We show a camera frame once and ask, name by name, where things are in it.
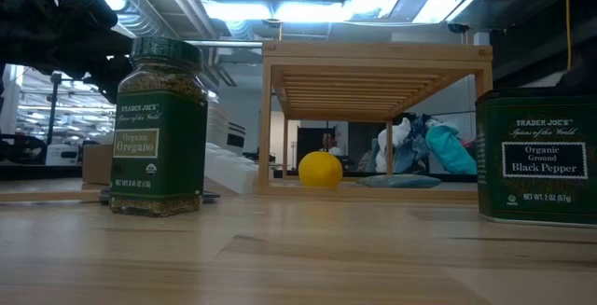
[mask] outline cardboard box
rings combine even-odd
[[[110,185],[113,145],[83,147],[83,182]]]

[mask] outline spice jar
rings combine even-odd
[[[142,37],[131,60],[134,70],[118,86],[110,208],[151,216],[197,211],[207,126],[201,51]]]

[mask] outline green label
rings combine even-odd
[[[545,221],[597,216],[595,112],[591,97],[494,99],[480,105],[481,211],[527,219],[542,215]]]
[[[137,200],[203,192],[207,102],[166,90],[118,95],[112,189]]]
[[[114,133],[114,158],[157,158],[160,129],[121,129]]]

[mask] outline teal fabric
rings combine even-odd
[[[365,172],[375,172],[375,167],[377,166],[375,158],[377,157],[378,152],[380,152],[380,144],[377,143],[377,138],[373,138],[371,140],[371,154],[369,155],[369,163],[367,163]]]
[[[361,178],[358,183],[367,187],[431,188],[439,185],[441,180],[419,174],[381,174]]]
[[[449,173],[477,174],[477,163],[466,152],[456,134],[458,131],[454,128],[440,125],[427,132],[425,141],[441,166]]]

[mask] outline wooden table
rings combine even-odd
[[[271,189],[268,171],[271,90],[285,114],[286,178],[288,120],[385,122],[387,141],[392,141],[395,116],[465,76],[475,76],[477,97],[491,90],[492,59],[492,48],[485,46],[263,43],[260,191],[285,194],[283,187]],[[392,148],[387,158],[387,172],[393,173]],[[341,190],[330,191],[339,194]]]
[[[595,304],[594,229],[477,212],[226,194],[168,218],[0,205],[0,304]]]

